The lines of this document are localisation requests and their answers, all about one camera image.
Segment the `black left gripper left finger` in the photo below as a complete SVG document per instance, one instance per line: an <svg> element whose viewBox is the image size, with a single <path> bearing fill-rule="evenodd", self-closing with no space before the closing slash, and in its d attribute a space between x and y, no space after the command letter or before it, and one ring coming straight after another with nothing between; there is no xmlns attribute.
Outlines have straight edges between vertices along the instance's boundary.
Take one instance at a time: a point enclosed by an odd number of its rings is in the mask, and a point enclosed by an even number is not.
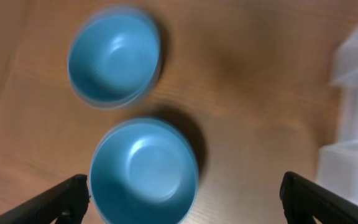
<svg viewBox="0 0 358 224"><path fill-rule="evenodd" d="M0 215L2 224L80 224L88 210L87 176L77 174Z"/></svg>

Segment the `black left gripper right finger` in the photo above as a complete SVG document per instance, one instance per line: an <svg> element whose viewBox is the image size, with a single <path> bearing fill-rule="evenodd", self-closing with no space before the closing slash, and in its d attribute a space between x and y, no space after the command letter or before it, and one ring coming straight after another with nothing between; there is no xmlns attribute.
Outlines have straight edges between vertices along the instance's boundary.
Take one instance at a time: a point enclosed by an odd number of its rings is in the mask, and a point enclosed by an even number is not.
<svg viewBox="0 0 358 224"><path fill-rule="evenodd" d="M357 205L294 172L283 176L280 200L288 224L358 224Z"/></svg>

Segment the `dark blue bowl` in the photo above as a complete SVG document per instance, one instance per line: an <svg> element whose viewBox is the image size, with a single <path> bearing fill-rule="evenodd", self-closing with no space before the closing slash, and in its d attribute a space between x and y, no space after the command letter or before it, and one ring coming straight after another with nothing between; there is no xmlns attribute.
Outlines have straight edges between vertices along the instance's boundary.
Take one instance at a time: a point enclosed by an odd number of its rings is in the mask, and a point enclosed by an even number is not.
<svg viewBox="0 0 358 224"><path fill-rule="evenodd" d="M163 64L157 21L136 7L95 13L79 30L67 58L76 96L100 110L122 108L145 98Z"/></svg>
<svg viewBox="0 0 358 224"><path fill-rule="evenodd" d="M105 223L181 223L195 202L198 182L187 138L151 117L109 130L89 169L89 192Z"/></svg>

